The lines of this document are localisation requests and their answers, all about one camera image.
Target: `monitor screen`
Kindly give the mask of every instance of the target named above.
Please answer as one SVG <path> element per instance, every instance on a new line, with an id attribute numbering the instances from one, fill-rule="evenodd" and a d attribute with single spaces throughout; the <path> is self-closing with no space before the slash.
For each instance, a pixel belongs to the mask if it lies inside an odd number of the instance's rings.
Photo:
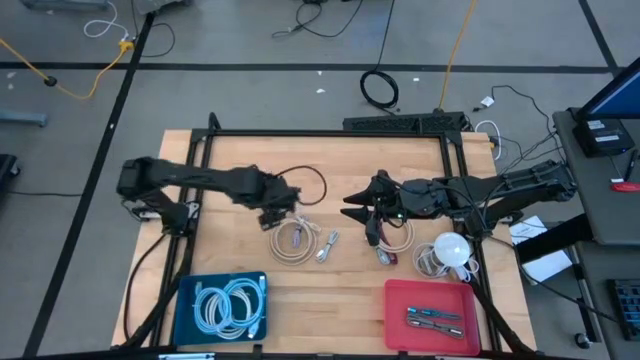
<path id="1" fill-rule="evenodd" d="M 640 58 L 582 108 L 587 118 L 640 119 Z"/>

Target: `plug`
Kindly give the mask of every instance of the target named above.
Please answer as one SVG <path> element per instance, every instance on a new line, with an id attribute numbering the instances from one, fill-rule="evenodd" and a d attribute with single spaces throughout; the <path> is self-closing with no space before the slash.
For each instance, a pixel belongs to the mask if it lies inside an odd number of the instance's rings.
<path id="1" fill-rule="evenodd" d="M 484 99 L 482 99 L 482 101 L 480 101 L 480 106 L 479 107 L 474 107 L 473 108 L 473 112 L 478 112 L 480 110 L 484 110 L 486 108 L 488 108 L 489 106 L 493 105 L 493 103 L 495 103 L 496 101 L 491 97 L 491 96 L 487 96 Z"/>
<path id="2" fill-rule="evenodd" d="M 258 280 L 258 285 L 260 286 L 260 290 L 262 290 L 262 295 L 267 294 L 267 278 L 264 275 L 260 275 L 260 279 Z"/>
<path id="3" fill-rule="evenodd" d="M 249 339 L 253 339 L 258 333 L 259 327 L 260 327 L 260 321 L 256 321 L 251 326 L 249 326 L 249 333 L 247 334 L 247 337 L 249 337 Z"/>
<path id="4" fill-rule="evenodd" d="M 133 42 L 132 41 L 120 41 L 118 43 L 118 46 L 120 46 L 120 51 L 122 51 L 123 53 L 129 51 L 129 50 L 133 50 Z"/>

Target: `wire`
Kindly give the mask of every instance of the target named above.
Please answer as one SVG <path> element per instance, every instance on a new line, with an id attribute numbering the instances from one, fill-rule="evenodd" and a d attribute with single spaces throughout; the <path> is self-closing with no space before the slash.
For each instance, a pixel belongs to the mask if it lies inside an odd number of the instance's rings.
<path id="1" fill-rule="evenodd" d="M 131 271 L 131 275 L 129 275 L 129 282 L 127 283 L 127 289 L 126 289 L 125 294 L 124 294 L 124 313 L 123 313 L 123 316 L 122 316 L 122 331 L 124 332 L 124 338 L 127 339 L 127 341 L 131 337 L 129 335 L 128 320 L 129 320 L 129 302 L 131 300 L 131 286 L 133 285 L 133 279 L 135 278 L 136 273 L 138 272 L 138 269 L 140 268 L 140 265 L 142 264 L 144 259 L 146 259 L 147 256 L 149 256 L 149 254 L 151 254 L 151 252 L 155 248 L 157 248 L 158 245 L 160 245 L 160 243 L 162 242 L 162 240 L 164 240 L 164 238 L 166 236 L 167 236 L 167 234 L 162 234 L 160 236 L 160 238 L 158 240 L 156 240 L 151 245 L 151 247 L 149 247 L 149 249 L 147 249 L 147 251 L 144 252 L 144 254 L 142 254 L 140 259 L 138 259 L 138 262 L 136 263 L 136 265 L 133 267 L 133 270 Z"/>
<path id="2" fill-rule="evenodd" d="M 206 335 L 215 335 L 225 340 L 239 338 L 245 330 L 249 329 L 248 337 L 253 339 L 258 332 L 260 321 L 263 318 L 266 297 L 266 278 L 260 276 L 260 285 L 249 278 L 238 278 L 230 281 L 224 289 L 216 287 L 202 288 L 202 283 L 196 284 L 196 299 L 193 304 L 193 318 L 198 329 Z M 251 288 L 256 293 L 257 306 L 255 312 L 251 301 L 243 288 Z M 236 319 L 233 315 L 233 302 L 231 296 L 240 298 L 245 305 L 244 320 Z"/>
<path id="3" fill-rule="evenodd" d="M 24 191 L 5 191 L 7 194 L 25 195 L 25 196 L 58 196 L 58 197 L 80 197 L 82 194 L 63 194 L 53 192 L 32 193 Z"/>
<path id="4" fill-rule="evenodd" d="M 551 118 L 549 117 L 549 115 L 547 115 L 544 111 L 542 111 L 540 109 L 540 107 L 536 103 L 536 99 L 534 99 L 533 96 L 521 93 L 520 91 L 514 89 L 513 86 L 511 86 L 511 85 L 494 85 L 494 86 L 491 87 L 491 97 L 495 100 L 496 99 L 496 97 L 495 97 L 495 89 L 503 89 L 503 88 L 509 89 L 509 90 L 513 91 L 516 95 L 519 95 L 521 97 L 524 97 L 524 98 L 527 98 L 527 99 L 531 100 L 531 103 L 533 104 L 533 107 L 536 109 L 536 111 L 538 111 L 538 113 L 540 115 L 544 116 L 544 118 L 547 121 L 547 123 L 546 123 L 547 133 L 549 135 L 552 134 L 551 126 L 550 126 L 551 125 Z M 556 148 L 558 150 L 558 155 L 560 156 L 560 159 L 562 159 L 562 162 L 566 163 L 567 160 L 564 158 L 564 155 L 562 155 L 562 152 L 560 152 L 560 149 L 562 147 L 560 146 L 560 144 L 558 144 L 558 139 L 556 139 L 555 136 L 553 136 L 553 141 L 554 141 L 554 143 L 556 145 Z"/>
<path id="5" fill-rule="evenodd" d="M 387 253 L 391 253 L 391 254 L 397 254 L 397 253 L 401 253 L 403 251 L 406 251 L 407 249 L 409 249 L 411 247 L 411 245 L 413 245 L 413 239 L 415 237 L 415 232 L 413 230 L 413 225 L 411 224 L 411 222 L 409 221 L 405 221 L 404 222 L 404 228 L 407 231 L 407 238 L 405 239 L 404 243 L 400 246 L 390 246 L 385 244 L 384 242 L 380 242 L 380 244 L 378 244 L 378 247 L 382 250 L 384 250 Z"/>
<path id="6" fill-rule="evenodd" d="M 520 273 L 522 274 L 522 276 L 524 276 L 524 277 L 525 277 L 525 278 L 527 278 L 528 280 L 530 280 L 530 281 L 532 281 L 532 282 L 536 283 L 537 285 L 542 286 L 542 287 L 543 287 L 543 288 L 545 288 L 546 290 L 551 291 L 552 293 L 554 293 L 554 294 L 558 295 L 559 297 L 561 297 L 561 298 L 563 298 L 563 299 L 565 299 L 565 300 L 567 300 L 567 301 L 570 301 L 570 302 L 572 302 L 572 303 L 574 303 L 574 304 L 578 305 L 579 307 L 581 307 L 581 308 L 583 308 L 583 309 L 585 309 L 585 310 L 587 310 L 587 311 L 590 311 L 590 312 L 592 312 L 592 313 L 594 313 L 594 314 L 596 314 L 596 315 L 598 315 L 598 316 L 600 316 L 600 317 L 602 317 L 602 318 L 604 318 L 604 319 L 607 319 L 607 320 L 609 320 L 609 321 L 612 321 L 612 322 L 614 322 L 614 323 L 616 323 L 616 324 L 618 324 L 618 325 L 620 325 L 620 326 L 626 326 L 626 327 L 628 327 L 630 330 L 640 331 L 640 329 L 636 329 L 632 324 L 629 324 L 629 323 L 626 323 L 626 322 L 625 322 L 625 323 L 622 323 L 621 321 L 619 321 L 619 320 L 618 320 L 618 319 L 616 319 L 615 317 L 613 317 L 613 316 L 611 316 L 611 315 L 609 315 L 609 314 L 607 314 L 607 313 L 605 313 L 605 312 L 602 312 L 602 311 L 600 311 L 600 310 L 598 310 L 598 309 L 596 309 L 596 308 L 593 308 L 593 307 L 591 307 L 591 306 L 589 306 L 589 305 L 587 305 L 587 304 L 585 304 L 585 303 L 583 303 L 583 302 L 580 302 L 580 301 L 574 300 L 574 299 L 572 299 L 570 296 L 565 295 L 565 294 L 563 294 L 563 293 L 559 292 L 558 290 L 556 290 L 556 289 L 554 289 L 554 288 L 550 287 L 549 285 L 547 285 L 547 284 L 543 283 L 542 281 L 538 281 L 536 278 L 534 278 L 534 277 L 532 277 L 531 275 L 529 275 L 529 274 L 524 270 L 524 268 L 522 267 L 522 264 L 520 263 L 520 255 L 518 254 L 518 250 L 515 248 L 515 246 L 513 246 L 512 244 L 509 244 L 508 242 L 506 242 L 506 241 L 504 241 L 504 240 L 498 239 L 498 238 L 493 237 L 493 236 L 488 236 L 487 238 L 489 238 L 489 239 L 491 239 L 491 240 L 493 240 L 493 241 L 495 241 L 495 242 L 499 242 L 500 244 L 502 244 L 502 245 L 504 245 L 504 246 L 507 246 L 507 247 L 509 247 L 509 248 L 511 248 L 511 249 L 513 250 L 513 253 L 514 253 L 514 254 L 515 254 L 515 256 L 516 256 L 516 262 L 517 262 L 517 264 L 518 264 L 518 270 L 520 271 Z"/>
<path id="7" fill-rule="evenodd" d="M 109 64 L 106 68 L 102 69 L 98 75 L 96 76 L 95 81 L 93 82 L 93 87 L 91 88 L 91 91 L 89 91 L 89 93 L 85 96 L 81 96 L 81 95 L 76 95 L 75 93 L 65 89 L 62 85 L 58 84 L 58 80 L 56 78 L 54 78 L 53 76 L 47 76 L 46 74 L 44 74 L 42 71 L 38 70 L 35 66 L 33 66 L 33 64 L 31 64 L 24 56 L 22 56 L 22 54 L 20 54 L 17 50 L 15 50 L 11 45 L 9 45 L 6 41 L 4 41 L 4 39 L 0 38 L 0 45 L 3 45 L 5 48 L 7 48 L 7 50 L 9 50 L 15 57 L 17 57 L 20 61 L 22 61 L 25 65 L 27 65 L 27 67 L 29 69 L 31 69 L 34 73 L 36 73 L 38 76 L 40 76 L 41 78 L 44 79 L 44 82 L 47 86 L 55 86 L 56 89 L 60 90 L 61 92 L 77 99 L 77 100 L 87 100 L 89 98 L 91 98 L 93 96 L 93 94 L 96 92 L 96 89 L 98 88 L 98 83 L 100 82 L 100 78 L 102 77 L 102 75 L 104 75 L 105 72 L 107 72 L 107 70 L 111 69 L 118 61 L 120 61 L 120 59 L 122 59 L 122 56 L 124 56 L 124 54 L 133 49 L 133 43 L 128 42 L 128 41 L 121 41 L 119 43 L 120 46 L 120 54 L 118 54 L 118 56 L 111 62 L 111 64 Z"/>
<path id="8" fill-rule="evenodd" d="M 271 34 L 272 38 L 279 38 L 279 37 L 284 37 L 284 36 L 289 36 L 291 34 L 294 34 L 298 31 L 301 30 L 306 30 L 316 36 L 319 37 L 323 37 L 323 38 L 335 38 L 338 37 L 340 35 L 342 35 L 343 32 L 345 32 L 345 30 L 347 30 L 347 28 L 349 27 L 349 25 L 351 24 L 351 22 L 353 21 L 353 18 L 356 17 L 356 15 L 358 14 L 358 12 L 360 11 L 360 8 L 362 7 L 362 3 L 364 2 L 364 0 L 360 0 L 360 2 L 358 3 L 358 6 L 356 7 L 356 10 L 353 12 L 353 15 L 351 15 L 351 18 L 349 18 L 349 21 L 347 21 L 347 23 L 342 27 L 342 29 L 340 29 L 340 31 L 338 31 L 335 34 L 323 34 L 320 32 L 317 32 L 315 30 L 311 30 L 309 29 L 309 27 L 307 25 L 311 24 L 312 22 L 314 22 L 316 19 L 318 19 L 318 17 L 320 17 L 320 14 L 322 14 L 322 4 L 320 3 L 302 3 L 300 4 L 300 7 L 298 7 L 298 10 L 296 10 L 296 23 L 298 25 L 296 25 L 293 28 L 289 28 L 286 31 L 276 31 L 273 34 Z M 300 13 L 302 12 L 302 9 L 304 9 L 305 6 L 307 5 L 314 5 L 316 6 L 316 8 L 318 9 L 318 12 L 309 20 L 307 21 L 300 21 Z"/>
<path id="9" fill-rule="evenodd" d="M 133 18 L 133 27 L 136 30 L 136 36 L 134 38 L 135 41 L 138 40 L 138 36 L 140 35 L 140 31 L 138 30 L 138 21 L 136 20 L 136 11 L 135 8 L 133 6 L 133 0 L 130 0 L 129 3 L 131 4 L 131 17 Z M 145 58 L 157 58 L 157 57 L 162 57 L 165 56 L 167 54 L 169 54 L 172 50 L 173 47 L 176 45 L 176 33 L 173 31 L 173 28 L 171 27 L 171 25 L 167 24 L 167 23 L 157 23 L 157 24 L 153 24 L 151 26 L 151 28 L 157 27 L 157 26 L 166 26 L 167 29 L 169 29 L 169 32 L 171 33 L 171 45 L 169 46 L 169 49 L 167 49 L 164 52 L 161 52 L 159 54 L 154 54 L 154 55 L 142 55 L 141 57 L 145 57 Z"/>
<path id="10" fill-rule="evenodd" d="M 328 186 L 327 186 L 327 180 L 324 178 L 324 175 L 322 175 L 322 173 L 318 169 L 316 169 L 316 168 L 314 168 L 314 167 L 312 167 L 310 165 L 297 165 L 297 166 L 292 166 L 292 167 L 290 167 L 288 169 L 284 169 L 284 170 L 280 171 L 279 173 L 275 174 L 275 176 L 282 176 L 282 175 L 284 175 L 284 174 L 286 174 L 288 172 L 291 172 L 291 171 L 294 171 L 294 170 L 298 170 L 298 169 L 309 169 L 309 170 L 315 172 L 316 174 L 318 174 L 318 176 L 320 176 L 320 180 L 322 180 L 322 186 L 324 187 L 324 189 L 322 190 L 322 196 L 320 196 L 320 198 L 318 200 L 312 201 L 312 202 L 303 202 L 303 201 L 298 200 L 298 202 L 301 205 L 305 205 L 305 206 L 313 206 L 313 205 L 319 204 L 322 200 L 324 200 L 325 197 L 327 197 Z"/>
<path id="11" fill-rule="evenodd" d="M 551 133 L 547 136 L 545 136 L 544 139 L 538 141 L 537 143 L 533 144 L 529 149 L 525 150 L 524 152 L 522 152 L 522 155 L 519 158 L 516 158 L 515 160 L 513 160 L 508 166 L 506 166 L 504 169 L 502 169 L 502 171 L 500 171 L 500 174 L 504 174 L 507 171 L 513 169 L 514 167 L 516 167 L 518 164 L 520 164 L 522 161 L 530 161 L 530 160 L 534 160 L 535 158 L 529 158 L 527 159 L 527 156 L 530 155 L 532 152 L 534 152 L 540 145 L 544 144 L 545 142 L 551 140 L 554 137 L 555 133 Z"/>
<path id="12" fill-rule="evenodd" d="M 297 253 L 286 253 L 280 248 L 280 231 L 285 226 L 295 225 L 299 226 L 307 234 L 306 246 Z M 317 224 L 314 224 L 302 216 L 296 216 L 295 218 L 287 218 L 282 220 L 280 226 L 278 226 L 272 233 L 269 239 L 269 252 L 271 256 L 279 263 L 287 266 L 300 265 L 311 257 L 316 250 L 318 240 L 316 234 L 319 234 L 322 228 Z"/>
<path id="13" fill-rule="evenodd" d="M 395 116 L 395 114 L 388 109 L 394 108 L 398 105 L 398 100 L 400 98 L 400 88 L 398 87 L 398 83 L 396 83 L 396 81 L 390 75 L 382 71 L 379 71 L 378 67 L 380 67 L 380 62 L 382 61 L 382 55 L 384 54 L 384 47 L 385 47 L 385 44 L 387 43 L 387 35 L 389 34 L 389 25 L 391 24 L 391 15 L 393 14 L 393 7 L 395 6 L 395 4 L 396 4 L 396 0 L 392 0 L 391 7 L 389 8 L 389 16 L 387 17 L 387 26 L 384 29 L 384 37 L 382 38 L 382 47 L 380 48 L 380 54 L 378 55 L 378 62 L 376 63 L 376 66 L 372 70 L 365 72 L 360 77 L 360 92 L 362 92 L 362 96 L 364 96 L 365 100 L 367 100 L 367 103 L 386 112 L 391 116 Z M 391 98 L 390 101 L 378 102 L 369 95 L 365 87 L 365 82 L 367 81 L 367 78 L 371 75 L 380 77 L 387 84 L 389 84 L 389 86 L 391 86 L 391 90 L 393 90 L 393 97 Z"/>
<path id="14" fill-rule="evenodd" d="M 502 137 L 500 136 L 500 129 L 498 129 L 498 125 L 496 125 L 495 122 L 491 120 L 482 120 L 476 124 L 476 127 L 473 129 L 473 131 L 478 132 L 478 128 L 484 124 L 493 126 L 493 128 L 496 129 L 496 133 L 498 134 L 498 154 L 493 158 L 493 160 L 496 161 L 500 159 L 500 155 L 502 155 Z"/>
<path id="15" fill-rule="evenodd" d="M 453 46 L 453 51 L 451 52 L 451 56 L 449 57 L 449 63 L 447 64 L 447 71 L 444 74 L 444 83 L 442 84 L 442 94 L 440 95 L 440 103 L 438 105 L 439 109 L 442 109 L 442 106 L 444 105 L 444 97 L 447 94 L 447 87 L 449 86 L 449 75 L 451 74 L 451 66 L 453 65 L 453 59 L 456 57 L 456 52 L 458 51 L 458 47 L 460 46 L 460 40 L 462 40 L 462 35 L 464 35 L 464 32 L 467 29 L 467 25 L 469 24 L 469 20 L 471 19 L 471 14 L 473 14 L 473 9 L 475 7 L 476 7 L 476 0 L 471 0 L 471 4 L 469 5 L 469 10 L 467 10 L 467 15 L 464 17 L 462 28 L 460 29 L 460 33 L 458 34 L 456 43 Z"/>
<path id="16" fill-rule="evenodd" d="M 116 8 L 115 5 L 113 5 L 113 3 L 111 1 L 107 1 L 107 4 L 111 5 L 111 8 L 113 8 L 113 19 L 111 21 L 106 21 L 106 20 L 91 20 L 89 22 L 87 22 L 86 24 L 84 24 L 84 28 L 82 29 L 82 31 L 84 32 L 84 35 L 90 38 L 99 38 L 100 36 L 106 34 L 109 29 L 111 29 L 112 26 L 115 27 L 119 27 L 122 30 L 124 30 L 124 37 L 122 38 L 121 41 L 126 41 L 129 39 L 129 31 L 127 30 L 126 27 L 120 25 L 120 24 L 116 24 L 116 19 L 118 19 L 118 9 Z M 89 34 L 89 32 L 87 31 L 87 28 L 93 24 L 106 24 L 107 27 L 104 28 L 104 30 L 102 30 L 101 32 L 97 33 L 97 34 Z"/>

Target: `usb cable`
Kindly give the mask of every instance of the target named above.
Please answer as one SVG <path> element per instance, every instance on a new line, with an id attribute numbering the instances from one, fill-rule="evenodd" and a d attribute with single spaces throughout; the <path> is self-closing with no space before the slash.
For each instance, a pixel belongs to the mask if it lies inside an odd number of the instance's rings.
<path id="1" fill-rule="evenodd" d="M 258 300 L 255 311 L 249 295 L 243 288 L 251 288 L 256 293 Z M 260 329 L 260 320 L 264 318 L 266 293 L 265 276 L 260 276 L 257 283 L 249 278 L 235 279 L 230 281 L 224 289 L 215 287 L 203 289 L 202 283 L 198 283 L 196 300 L 193 304 L 193 318 L 196 326 L 203 334 L 215 335 L 224 340 L 235 340 L 245 331 L 248 331 L 247 337 L 253 339 Z M 239 298 L 244 303 L 246 309 L 244 319 L 233 317 L 231 296 Z M 219 315 L 219 321 L 216 321 L 216 314 Z"/>

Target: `blue screen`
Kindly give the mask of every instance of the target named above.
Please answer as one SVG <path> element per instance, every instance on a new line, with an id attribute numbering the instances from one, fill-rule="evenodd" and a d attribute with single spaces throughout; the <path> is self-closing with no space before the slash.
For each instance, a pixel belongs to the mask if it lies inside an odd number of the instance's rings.
<path id="1" fill-rule="evenodd" d="M 590 114 L 638 114 L 640 117 L 640 72 L 629 78 L 601 103 L 594 106 Z"/>

